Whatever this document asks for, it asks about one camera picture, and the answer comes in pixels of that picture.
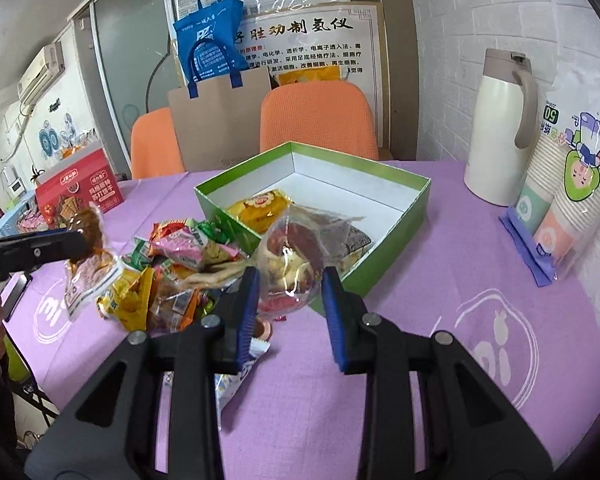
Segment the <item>orange chip snack bag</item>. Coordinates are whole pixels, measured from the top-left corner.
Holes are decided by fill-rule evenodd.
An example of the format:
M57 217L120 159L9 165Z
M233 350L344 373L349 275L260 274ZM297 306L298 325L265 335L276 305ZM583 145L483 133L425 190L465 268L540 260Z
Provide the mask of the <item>orange chip snack bag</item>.
M143 271L125 268L122 274L96 300L104 318L115 318L128 332L147 330L147 318L154 281L150 266Z

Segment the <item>green cardboard box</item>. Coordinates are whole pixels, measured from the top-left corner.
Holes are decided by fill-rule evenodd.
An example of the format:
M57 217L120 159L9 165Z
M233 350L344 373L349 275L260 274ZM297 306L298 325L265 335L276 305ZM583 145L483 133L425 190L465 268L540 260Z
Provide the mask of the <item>green cardboard box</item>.
M342 284L364 297L400 256L426 217L431 180L400 167L288 142L198 184L204 216L220 222L251 255L260 235L231 217L238 200L279 190L295 204L338 214L373 242Z

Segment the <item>paper cup sleeve pack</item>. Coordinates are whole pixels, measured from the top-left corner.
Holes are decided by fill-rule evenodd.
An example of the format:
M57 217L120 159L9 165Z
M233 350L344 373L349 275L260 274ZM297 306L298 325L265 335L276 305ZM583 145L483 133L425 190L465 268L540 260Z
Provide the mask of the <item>paper cup sleeve pack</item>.
M564 278L600 225L600 72L563 58L524 184L501 224L535 285Z

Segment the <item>wall air conditioner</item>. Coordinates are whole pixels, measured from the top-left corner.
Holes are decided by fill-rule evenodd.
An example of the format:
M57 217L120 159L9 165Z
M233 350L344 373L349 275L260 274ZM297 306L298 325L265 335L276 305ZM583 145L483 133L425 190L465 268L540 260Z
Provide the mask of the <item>wall air conditioner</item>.
M42 47L17 84L22 106L33 106L47 88L65 70L64 52L60 42Z

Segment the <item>white thermos jug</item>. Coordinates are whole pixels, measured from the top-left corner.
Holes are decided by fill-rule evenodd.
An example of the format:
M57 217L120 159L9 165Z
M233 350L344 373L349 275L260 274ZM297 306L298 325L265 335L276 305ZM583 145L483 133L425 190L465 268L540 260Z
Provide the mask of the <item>white thermos jug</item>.
M525 54L487 48L464 182L486 202L512 206L538 138L538 84Z

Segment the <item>dark brown snack packet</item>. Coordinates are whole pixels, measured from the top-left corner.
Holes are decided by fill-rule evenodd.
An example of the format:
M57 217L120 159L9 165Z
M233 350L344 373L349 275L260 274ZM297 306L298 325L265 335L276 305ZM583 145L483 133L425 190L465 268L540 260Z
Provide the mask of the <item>dark brown snack packet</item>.
M372 246L373 241L366 233L355 226L350 226L346 239L346 250L337 263L339 274L347 274Z

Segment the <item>clear red jujube snack packet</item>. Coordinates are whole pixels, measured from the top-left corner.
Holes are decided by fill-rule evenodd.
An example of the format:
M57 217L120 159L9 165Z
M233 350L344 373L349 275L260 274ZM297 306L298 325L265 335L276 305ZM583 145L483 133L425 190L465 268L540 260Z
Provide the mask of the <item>clear red jujube snack packet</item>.
M350 226L352 218L290 205L258 246L259 314L281 318L310 304L320 294L324 270L333 266L338 272Z

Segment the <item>white chinese text poster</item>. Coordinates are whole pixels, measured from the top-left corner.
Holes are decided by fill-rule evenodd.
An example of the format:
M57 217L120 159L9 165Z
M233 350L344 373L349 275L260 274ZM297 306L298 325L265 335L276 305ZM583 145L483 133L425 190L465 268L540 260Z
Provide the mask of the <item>white chinese text poster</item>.
M236 47L250 67L274 77L337 66L340 77L366 97L377 143L389 145L388 54L384 9L379 2L334 2L244 18Z

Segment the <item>pink snack bag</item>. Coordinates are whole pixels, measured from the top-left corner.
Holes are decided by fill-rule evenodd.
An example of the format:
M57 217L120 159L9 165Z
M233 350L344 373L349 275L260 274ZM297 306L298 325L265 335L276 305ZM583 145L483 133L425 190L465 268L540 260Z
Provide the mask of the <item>pink snack bag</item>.
M238 249L216 242L188 220L155 223L149 235L149 253L194 271L235 261L239 256Z

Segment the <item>right orange chair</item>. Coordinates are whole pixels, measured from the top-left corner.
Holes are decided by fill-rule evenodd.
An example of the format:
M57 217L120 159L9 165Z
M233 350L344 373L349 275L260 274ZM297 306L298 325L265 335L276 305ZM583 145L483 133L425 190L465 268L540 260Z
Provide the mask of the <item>right orange chair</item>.
M374 118L363 92L342 80L298 82L264 97L261 152L287 142L377 160Z

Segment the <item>red biscuit box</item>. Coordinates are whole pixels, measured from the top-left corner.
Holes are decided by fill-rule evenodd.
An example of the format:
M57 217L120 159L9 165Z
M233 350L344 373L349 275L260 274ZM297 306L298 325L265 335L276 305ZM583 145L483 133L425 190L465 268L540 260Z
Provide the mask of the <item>red biscuit box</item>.
M124 201L108 156L99 143L81 148L45 171L35 188L35 198L50 229L63 228L91 204L107 212Z

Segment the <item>purple tablecloth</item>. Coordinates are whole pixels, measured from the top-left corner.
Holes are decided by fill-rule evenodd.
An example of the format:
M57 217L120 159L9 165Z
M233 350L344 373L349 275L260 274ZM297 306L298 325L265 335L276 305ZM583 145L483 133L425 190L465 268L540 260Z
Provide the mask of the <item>purple tablecloth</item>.
M546 479L600 414L600 330L580 285L533 284L501 209L428 165L422 227L324 275L216 428L213 328L130 344L74 332L72 400L35 479Z

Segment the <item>brown braised snack packet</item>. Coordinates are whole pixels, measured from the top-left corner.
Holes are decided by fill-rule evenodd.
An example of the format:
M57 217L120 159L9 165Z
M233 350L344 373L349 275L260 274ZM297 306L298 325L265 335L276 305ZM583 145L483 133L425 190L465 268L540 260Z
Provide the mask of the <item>brown braised snack packet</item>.
M64 304L70 322L94 304L122 274L122 262L108 243L99 206L89 203L68 223L71 249L65 264Z

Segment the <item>yellow snack packet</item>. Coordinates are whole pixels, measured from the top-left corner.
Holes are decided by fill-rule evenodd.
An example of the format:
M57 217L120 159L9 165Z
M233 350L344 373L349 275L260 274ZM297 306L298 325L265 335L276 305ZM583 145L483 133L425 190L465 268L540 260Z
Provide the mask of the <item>yellow snack packet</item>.
M238 200L226 212L257 234L265 233L292 204L292 200L277 188Z

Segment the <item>blue tote bag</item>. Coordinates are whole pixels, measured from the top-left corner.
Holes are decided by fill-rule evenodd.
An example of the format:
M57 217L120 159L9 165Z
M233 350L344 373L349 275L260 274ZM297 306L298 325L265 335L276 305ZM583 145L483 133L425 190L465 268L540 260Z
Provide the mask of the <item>blue tote bag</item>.
M194 10L173 24L187 82L248 70L236 48L242 10L242 0L197 0Z

